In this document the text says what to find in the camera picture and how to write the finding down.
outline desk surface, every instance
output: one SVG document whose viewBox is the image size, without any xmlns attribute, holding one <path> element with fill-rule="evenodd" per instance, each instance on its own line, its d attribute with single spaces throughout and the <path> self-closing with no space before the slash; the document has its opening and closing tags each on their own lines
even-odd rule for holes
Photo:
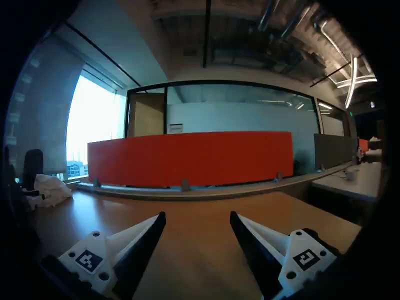
<svg viewBox="0 0 400 300">
<path fill-rule="evenodd" d="M 166 226 L 133 299 L 260 299 L 231 229 L 234 210 L 283 234 L 311 228 L 344 253 L 360 227 L 282 192 L 213 201 L 144 201 L 75 191 L 40 208 L 34 225 L 47 253 L 59 256 L 93 230 L 106 235 L 160 211 Z"/>
<path fill-rule="evenodd" d="M 342 194 L 352 198 L 375 201 L 381 182 L 380 162 L 362 163 L 347 168 L 349 171 L 358 170 L 356 180 L 349 181 L 343 171 L 314 180 L 312 185 L 327 191 Z"/>
</svg>

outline white desk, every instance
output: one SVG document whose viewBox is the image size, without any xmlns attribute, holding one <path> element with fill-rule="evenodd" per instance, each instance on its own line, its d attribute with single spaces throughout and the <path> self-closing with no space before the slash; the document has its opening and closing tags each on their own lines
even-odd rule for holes
<svg viewBox="0 0 400 300">
<path fill-rule="evenodd" d="M 352 165 L 347 169 L 349 171 L 358 170 L 354 181 L 342 178 L 345 177 L 345 173 L 340 171 L 314 180 L 312 185 L 353 199 L 375 202 L 381 181 L 381 163 L 364 162 L 359 165 Z"/>
</svg>

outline roller shade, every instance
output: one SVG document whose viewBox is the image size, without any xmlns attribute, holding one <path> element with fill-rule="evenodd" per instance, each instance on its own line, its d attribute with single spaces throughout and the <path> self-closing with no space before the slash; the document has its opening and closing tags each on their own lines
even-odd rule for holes
<svg viewBox="0 0 400 300">
<path fill-rule="evenodd" d="M 68 115 L 83 64 L 52 37 L 38 45 L 27 61 L 15 86 L 6 129 L 17 176 L 31 149 L 43 152 L 45 174 L 66 173 Z"/>
</svg>

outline gray partition panel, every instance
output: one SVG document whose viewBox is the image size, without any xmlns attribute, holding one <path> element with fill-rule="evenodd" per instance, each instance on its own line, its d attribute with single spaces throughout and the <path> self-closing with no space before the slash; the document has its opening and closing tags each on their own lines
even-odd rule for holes
<svg viewBox="0 0 400 300">
<path fill-rule="evenodd" d="M 349 136 L 314 134 L 315 167 L 325 169 L 350 162 L 357 155 L 357 139 Z"/>
</svg>

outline ceiling light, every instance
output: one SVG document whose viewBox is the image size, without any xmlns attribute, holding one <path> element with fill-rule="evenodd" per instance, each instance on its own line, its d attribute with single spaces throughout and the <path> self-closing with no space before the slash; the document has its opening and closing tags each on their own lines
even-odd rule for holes
<svg viewBox="0 0 400 300">
<path fill-rule="evenodd" d="M 367 79 L 367 78 L 375 78 L 375 74 L 371 73 L 371 74 L 368 74 L 368 75 L 359 76 L 359 77 L 356 78 L 356 81 L 358 81 L 359 79 Z M 350 81 L 351 81 L 351 79 L 338 81 L 338 82 L 336 82 L 336 85 L 350 84 Z"/>
<path fill-rule="evenodd" d="M 357 79 L 355 80 L 355 84 L 357 85 L 357 84 L 362 84 L 362 83 L 376 83 L 377 81 L 378 81 L 378 80 L 377 80 L 376 78 L 368 78 L 368 79 L 362 79 L 362 80 L 359 80 L 359 79 L 357 78 Z M 340 88 L 343 88 L 343 87 L 347 87 L 347 86 L 349 86 L 349 85 L 350 85 L 350 82 L 347 82 L 347 83 L 338 85 L 337 88 L 340 89 Z"/>
<path fill-rule="evenodd" d="M 352 101 L 352 97 L 353 97 L 353 92 L 354 92 L 354 86 L 356 85 L 356 78 L 357 78 L 357 57 L 353 57 L 353 59 L 351 60 L 351 83 L 350 83 L 350 87 L 348 89 L 348 93 L 347 93 L 347 97 L 346 97 L 346 102 L 344 105 L 344 108 L 348 109 L 350 102 Z"/>
<path fill-rule="evenodd" d="M 285 103 L 283 100 L 257 100 L 257 102 Z"/>
<path fill-rule="evenodd" d="M 328 110 L 331 110 L 331 109 L 332 109 L 332 107 L 330 107 L 330 106 L 328 106 L 328 105 L 326 105 L 326 104 L 323 104 L 323 103 L 318 103 L 318 105 L 319 105 L 319 106 L 322 106 L 323 108 L 326 108 L 326 109 L 328 109 Z"/>
</svg>

